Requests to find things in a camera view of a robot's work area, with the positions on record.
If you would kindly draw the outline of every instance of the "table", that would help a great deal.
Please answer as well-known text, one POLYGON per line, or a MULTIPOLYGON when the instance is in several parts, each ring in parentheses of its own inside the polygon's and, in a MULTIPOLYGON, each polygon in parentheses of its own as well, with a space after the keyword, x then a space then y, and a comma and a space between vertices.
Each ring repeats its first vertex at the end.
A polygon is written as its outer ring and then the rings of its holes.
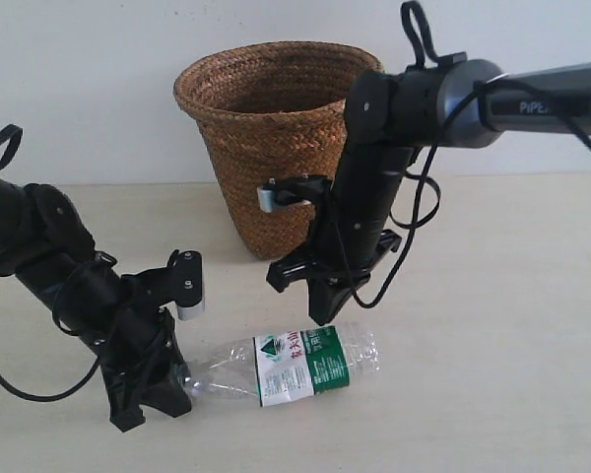
MULTIPOLYGON (((205 401, 121 434, 100 376, 34 404, 0 388, 1 472, 591 473, 591 174, 441 176, 442 208, 366 320, 381 369, 349 388, 260 409, 205 401)), ((409 216, 413 183, 395 212, 409 216)), ((65 187, 117 270, 204 255, 206 312, 177 322, 188 359, 264 333, 310 328, 304 283, 279 295, 235 234, 216 184, 65 187)), ((432 204, 426 198, 425 211, 432 204)), ((394 257, 362 293, 371 299, 394 257)), ((0 280, 0 371, 60 392, 92 354, 14 279, 0 280)))

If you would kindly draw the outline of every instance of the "plastic water bottle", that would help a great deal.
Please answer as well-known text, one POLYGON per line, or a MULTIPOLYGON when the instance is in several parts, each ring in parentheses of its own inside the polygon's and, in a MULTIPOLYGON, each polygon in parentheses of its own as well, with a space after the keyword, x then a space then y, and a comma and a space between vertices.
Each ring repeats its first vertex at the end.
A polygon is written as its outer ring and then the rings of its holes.
POLYGON ((254 398, 262 407, 346 387, 379 370, 370 330, 347 322, 222 345, 179 374, 192 398, 254 398))

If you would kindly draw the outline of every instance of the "bottle label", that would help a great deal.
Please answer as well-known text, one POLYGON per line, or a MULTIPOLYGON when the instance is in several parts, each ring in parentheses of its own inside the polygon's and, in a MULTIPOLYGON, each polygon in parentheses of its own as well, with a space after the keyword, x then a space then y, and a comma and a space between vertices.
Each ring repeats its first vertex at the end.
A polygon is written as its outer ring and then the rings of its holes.
POLYGON ((254 337, 254 350, 262 407, 297 401, 350 383, 334 326, 254 337))

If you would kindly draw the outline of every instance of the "woven basket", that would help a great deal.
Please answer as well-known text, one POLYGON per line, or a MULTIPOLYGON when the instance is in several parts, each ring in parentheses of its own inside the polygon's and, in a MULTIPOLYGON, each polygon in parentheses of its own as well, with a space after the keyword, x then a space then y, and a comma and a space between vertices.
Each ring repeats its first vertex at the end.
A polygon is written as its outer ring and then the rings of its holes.
POLYGON ((334 177, 345 98, 365 70, 383 66, 362 49, 279 41, 204 57, 176 79, 175 100, 196 120, 234 226, 257 258, 295 249, 314 215, 310 205, 266 214, 257 187, 271 177, 334 177))

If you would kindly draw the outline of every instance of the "white wall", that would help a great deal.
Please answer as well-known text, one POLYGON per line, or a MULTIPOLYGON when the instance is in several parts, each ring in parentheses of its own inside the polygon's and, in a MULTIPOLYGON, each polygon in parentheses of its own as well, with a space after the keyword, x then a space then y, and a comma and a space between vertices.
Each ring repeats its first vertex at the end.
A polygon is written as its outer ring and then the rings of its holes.
MULTIPOLYGON (((213 180, 178 73, 243 44, 355 44, 401 71, 413 55, 398 0, 1 0, 0 128, 25 129, 3 174, 16 182, 213 180)), ((467 50, 516 73, 591 61, 591 0, 423 0, 440 53, 467 50)), ((440 171, 591 170, 570 136, 510 134, 489 149, 442 150, 440 171)))

